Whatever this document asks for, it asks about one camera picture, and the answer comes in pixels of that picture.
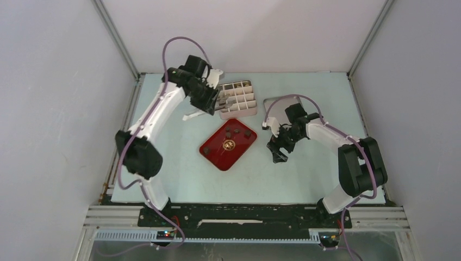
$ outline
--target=white grid container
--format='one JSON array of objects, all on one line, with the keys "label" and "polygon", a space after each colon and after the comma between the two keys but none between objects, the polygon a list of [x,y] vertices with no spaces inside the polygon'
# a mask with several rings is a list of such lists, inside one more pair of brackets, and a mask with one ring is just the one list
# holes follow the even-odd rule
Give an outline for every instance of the white grid container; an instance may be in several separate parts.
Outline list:
[{"label": "white grid container", "polygon": [[256,115],[258,107],[254,98],[254,90],[249,80],[218,85],[221,89],[219,98],[227,96],[227,103],[234,103],[226,109],[221,109],[221,119],[239,118]]}]

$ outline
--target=cable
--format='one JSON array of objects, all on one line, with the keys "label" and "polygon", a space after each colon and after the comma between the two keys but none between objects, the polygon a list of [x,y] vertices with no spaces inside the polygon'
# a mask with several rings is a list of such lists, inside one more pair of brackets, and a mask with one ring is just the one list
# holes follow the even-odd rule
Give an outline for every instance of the cable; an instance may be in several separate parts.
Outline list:
[{"label": "cable", "polygon": [[[117,181],[119,183],[119,187],[122,189],[122,190],[127,190],[129,188],[131,188],[134,184],[138,183],[139,182],[139,185],[141,187],[141,191],[142,191],[142,194],[144,195],[144,198],[146,199],[146,202],[149,204],[149,207],[152,208],[160,217],[162,217],[166,222],[170,223],[174,228],[176,228],[177,231],[180,232],[181,234],[181,237],[182,237],[182,240],[180,242],[179,245],[175,245],[175,246],[157,246],[158,248],[165,248],[165,249],[173,249],[173,248],[178,248],[180,247],[181,245],[184,244],[185,242],[185,235],[184,235],[184,232],[183,230],[179,227],[179,225],[177,225],[176,223],[174,223],[173,221],[171,221],[169,218],[165,217],[155,206],[154,204],[152,204],[152,202],[148,199],[147,197],[147,192],[144,188],[144,186],[142,185],[142,182],[141,180],[139,179],[136,179],[135,181],[131,182],[130,184],[128,184],[127,186],[124,186],[123,183],[122,183],[122,177],[121,177],[121,170],[122,170],[122,166],[123,166],[123,160],[127,154],[127,151],[128,151],[128,148],[130,147],[130,145],[133,143],[134,139],[136,138],[137,134],[141,131],[141,126],[143,126],[147,120],[151,117],[152,113],[155,111],[155,109],[157,108],[158,104],[160,103],[160,97],[162,97],[164,94],[165,94],[165,91],[166,91],[166,87],[168,85],[168,72],[167,72],[167,68],[166,68],[166,59],[165,59],[165,53],[166,53],[166,48],[168,46],[168,44],[170,44],[170,42],[173,42],[175,40],[187,40],[187,41],[190,41],[192,42],[193,44],[195,44],[199,49],[200,51],[202,51],[203,53],[203,56],[205,56],[205,59],[207,60],[207,63],[210,65],[210,60],[208,59],[208,56],[205,52],[205,50],[202,48],[202,46],[200,46],[196,41],[188,38],[188,37],[184,37],[184,36],[177,36],[177,37],[173,37],[171,39],[169,39],[165,45],[163,46],[163,50],[162,50],[162,53],[161,53],[161,60],[162,60],[162,63],[163,63],[163,70],[165,72],[165,83],[163,85],[163,88],[161,89],[160,91],[160,95],[158,96],[157,100],[154,102],[154,105],[152,105],[152,107],[150,108],[150,110],[147,112],[147,115],[146,117],[144,117],[144,119],[142,119],[141,123],[138,125],[138,127],[136,128],[135,132],[132,134],[132,136],[130,137],[130,139],[128,140],[128,142],[125,144],[125,147],[122,149],[122,152],[120,153],[120,158],[119,158],[119,162],[117,164]],[[125,251],[122,251],[120,253],[117,253],[117,254],[110,254],[110,255],[105,255],[105,254],[102,254],[99,252],[99,250],[96,250],[96,252],[101,255],[101,256],[105,256],[105,257],[116,257],[116,256],[119,256],[119,255],[122,255],[126,252],[129,252],[135,248],[138,248],[138,247],[142,247],[142,246],[146,246],[146,245],[150,245],[150,243],[143,243],[143,244],[140,244],[140,245],[136,245],[136,246],[133,246]]]},{"label": "cable", "polygon": [[343,228],[343,226],[342,226],[342,224],[341,224],[341,221],[340,221],[339,219],[336,220],[336,222],[338,223],[339,229],[341,230],[340,233],[337,235],[337,237],[339,237],[339,236],[341,236],[342,233],[344,232],[344,228]]},{"label": "cable", "polygon": [[276,99],[270,106],[269,108],[267,109],[267,112],[266,112],[266,116],[264,117],[264,122],[267,122],[267,119],[269,118],[269,112],[270,110],[272,109],[272,107],[274,106],[274,104],[276,104],[278,101],[280,100],[283,100],[283,99],[286,99],[286,98],[290,98],[290,97],[301,97],[301,98],[304,98],[306,100],[308,100],[309,102],[311,102],[315,108],[317,109],[317,111],[319,112],[319,118],[320,118],[320,121],[322,122],[323,125],[325,125],[325,127],[331,129],[332,131],[340,134],[341,136],[343,136],[344,138],[348,139],[349,141],[351,141],[352,143],[354,143],[354,145],[357,147],[357,149],[359,150],[360,154],[362,155],[363,159],[365,160],[365,164],[366,164],[366,167],[368,169],[368,172],[370,174],[370,178],[371,178],[371,184],[373,186],[373,195],[372,196],[366,196],[366,195],[361,195],[360,197],[365,197],[365,198],[369,198],[369,199],[373,199],[376,197],[377,195],[377,186],[376,186],[376,180],[375,180],[375,174],[373,173],[373,168],[371,167],[371,163],[370,161],[368,160],[368,157],[366,156],[365,154],[365,151],[363,150],[363,148],[360,146],[360,144],[358,144],[354,139],[352,139],[349,135],[347,135],[346,133],[340,131],[339,129],[335,128],[334,126],[328,124],[328,122],[326,122],[324,119],[323,119],[323,115],[322,115],[322,111],[320,110],[320,107],[319,105],[311,98],[307,97],[307,96],[304,96],[304,95],[299,95],[299,94],[288,94],[288,95],[285,95],[285,96],[282,96],[282,97],[279,97],[278,99]]},{"label": "cable", "polygon": [[177,216],[172,216],[171,219],[176,219],[176,224],[178,224],[178,227],[181,226],[181,224],[179,223],[179,218]]},{"label": "cable", "polygon": [[[374,199],[376,198],[377,194],[378,194],[378,188],[377,188],[377,185],[376,185],[376,179],[375,179],[375,174],[373,172],[373,168],[371,167],[371,163],[370,163],[370,160],[368,159],[368,157],[366,156],[365,154],[365,151],[363,150],[363,148],[360,146],[360,144],[358,144],[354,139],[352,139],[349,135],[347,135],[346,133],[340,131],[339,129],[335,128],[334,126],[330,125],[328,122],[326,122],[324,119],[323,119],[323,116],[322,116],[322,112],[320,111],[320,107],[319,105],[317,105],[317,103],[307,97],[307,96],[304,96],[304,95],[299,95],[299,94],[289,94],[289,95],[285,95],[285,96],[282,96],[278,99],[276,99],[270,106],[269,108],[267,109],[267,112],[266,112],[266,116],[264,117],[264,122],[267,122],[267,119],[269,118],[269,111],[272,109],[272,107],[274,106],[274,104],[276,104],[278,101],[280,100],[283,100],[283,99],[286,99],[286,98],[290,98],[290,97],[301,97],[301,98],[304,98],[306,100],[308,100],[309,102],[311,102],[315,108],[317,109],[318,113],[319,113],[319,118],[320,118],[320,121],[322,122],[323,125],[325,125],[325,127],[331,129],[332,131],[340,134],[341,136],[343,136],[345,139],[348,139],[350,142],[352,142],[356,147],[357,149],[359,150],[360,154],[362,155],[363,159],[365,160],[365,164],[366,164],[366,167],[368,169],[368,173],[370,174],[370,179],[371,179],[371,184],[373,186],[373,195],[372,196],[367,196],[367,195],[359,195],[355,200],[353,200],[349,205],[347,205],[343,210],[342,210],[342,213],[341,213],[341,225],[342,227],[344,228],[344,216],[345,216],[345,213],[346,213],[346,209],[347,208],[350,208],[351,206],[353,206],[354,204],[356,204],[361,198],[369,198],[369,199]],[[347,249],[347,251],[349,252],[349,255],[351,256],[351,259],[352,260],[355,260],[355,258],[353,257],[353,253],[355,253],[357,255],[357,253],[355,251],[353,251],[350,247],[349,247],[349,244],[347,243],[347,238],[346,238],[346,233],[343,233],[343,238],[344,238],[344,243],[346,244],[346,247],[345,249]]]}]

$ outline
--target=gold coin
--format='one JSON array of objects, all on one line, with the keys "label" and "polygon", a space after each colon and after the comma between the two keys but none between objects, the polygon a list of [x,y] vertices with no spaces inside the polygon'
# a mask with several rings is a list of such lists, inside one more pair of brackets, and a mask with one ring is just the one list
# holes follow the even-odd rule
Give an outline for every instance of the gold coin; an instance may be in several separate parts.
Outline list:
[{"label": "gold coin", "polygon": [[224,143],[222,144],[222,147],[226,151],[231,151],[235,148],[235,141],[233,140],[225,140]]}]

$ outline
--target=light blue table surface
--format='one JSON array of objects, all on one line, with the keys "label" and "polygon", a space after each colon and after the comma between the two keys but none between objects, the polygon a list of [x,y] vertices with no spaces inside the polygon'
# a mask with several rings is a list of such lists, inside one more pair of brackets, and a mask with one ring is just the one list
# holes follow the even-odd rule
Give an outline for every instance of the light blue table surface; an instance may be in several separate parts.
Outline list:
[{"label": "light blue table surface", "polygon": [[[147,74],[134,114],[135,122],[152,101],[160,84],[160,74]],[[263,100],[287,94],[302,94],[315,100],[325,119],[342,131],[365,137],[362,122],[345,73],[228,73],[220,83],[250,80],[258,103],[255,116],[239,120],[258,134],[255,143],[228,170],[220,171],[198,152],[198,148],[225,121],[219,114],[202,115],[182,121],[193,109],[189,99],[181,103],[167,120],[155,147],[163,156],[158,175],[172,202],[188,203],[316,203],[327,196],[338,181],[338,158],[312,140],[302,140],[287,154],[286,163],[274,164],[266,144],[269,130],[262,130]],[[316,112],[303,101],[308,113]],[[122,181],[134,180],[123,168]],[[113,202],[143,202],[138,186],[123,191],[116,184]],[[382,188],[374,200],[360,203],[385,203]]]}]

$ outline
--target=red tray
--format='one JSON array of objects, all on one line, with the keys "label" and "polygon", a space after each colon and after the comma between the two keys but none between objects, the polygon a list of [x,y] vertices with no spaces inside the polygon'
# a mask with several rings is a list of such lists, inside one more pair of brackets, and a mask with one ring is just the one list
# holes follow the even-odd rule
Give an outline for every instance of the red tray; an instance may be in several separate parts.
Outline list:
[{"label": "red tray", "polygon": [[237,119],[229,119],[205,143],[200,154],[219,170],[226,171],[245,153],[258,136]]}]

